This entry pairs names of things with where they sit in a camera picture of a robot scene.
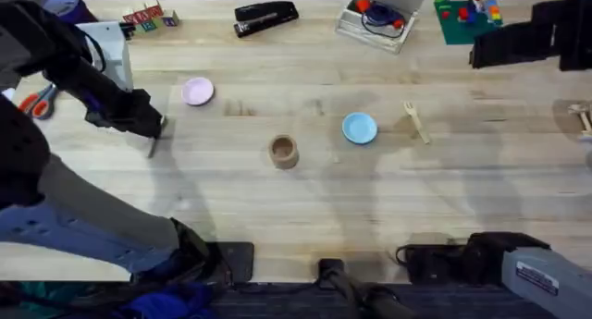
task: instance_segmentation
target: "black stapler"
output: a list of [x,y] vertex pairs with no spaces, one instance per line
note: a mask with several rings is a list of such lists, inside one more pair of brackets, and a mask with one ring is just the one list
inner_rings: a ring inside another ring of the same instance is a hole
[[234,25],[234,30],[237,36],[242,38],[294,20],[298,18],[298,10],[290,1],[274,1],[236,8],[234,15],[238,21]]

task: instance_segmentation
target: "wooden tabletop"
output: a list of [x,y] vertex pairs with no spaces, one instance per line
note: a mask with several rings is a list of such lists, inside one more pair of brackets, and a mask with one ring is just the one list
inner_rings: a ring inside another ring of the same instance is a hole
[[[401,281],[390,259],[398,246],[481,230],[526,232],[592,268],[592,159],[567,114],[589,99],[592,74],[561,73],[557,58],[472,69],[470,45],[444,43],[433,0],[399,56],[335,33],[345,0],[293,0],[299,20],[240,40],[233,9],[258,1],[161,0],[182,25],[129,43],[136,87],[173,120],[154,158],[138,138],[84,122],[65,94],[39,123],[53,151],[101,189],[205,239],[252,241],[257,281],[312,280],[324,257],[361,279]],[[540,1],[500,0],[502,15],[528,20]],[[101,19],[139,3],[87,0]],[[200,76],[216,98],[189,107],[181,85]],[[44,84],[25,79],[16,101]],[[403,101],[419,108],[431,145],[413,133]],[[379,125],[367,146],[341,135],[355,111]],[[291,171],[267,155],[278,134],[298,143]],[[3,244],[0,253],[0,279],[128,278],[45,249]]]

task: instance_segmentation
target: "pink plate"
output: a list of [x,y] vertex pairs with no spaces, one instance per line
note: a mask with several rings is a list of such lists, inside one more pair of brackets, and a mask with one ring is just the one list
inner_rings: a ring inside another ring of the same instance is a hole
[[182,97],[189,105],[204,105],[214,97],[214,84],[206,78],[188,80],[183,85]]

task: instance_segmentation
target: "scissors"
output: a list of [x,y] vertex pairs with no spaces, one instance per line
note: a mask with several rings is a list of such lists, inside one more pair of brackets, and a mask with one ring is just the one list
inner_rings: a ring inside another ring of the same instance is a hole
[[40,92],[32,93],[18,106],[25,115],[39,120],[49,119],[54,113],[54,101],[58,89],[54,83]]

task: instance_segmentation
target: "red button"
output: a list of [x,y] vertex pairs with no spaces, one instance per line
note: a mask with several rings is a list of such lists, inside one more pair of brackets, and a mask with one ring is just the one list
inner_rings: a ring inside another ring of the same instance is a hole
[[403,21],[402,19],[397,19],[392,25],[395,27],[395,29],[400,29],[403,27],[403,25],[405,24],[405,21]]

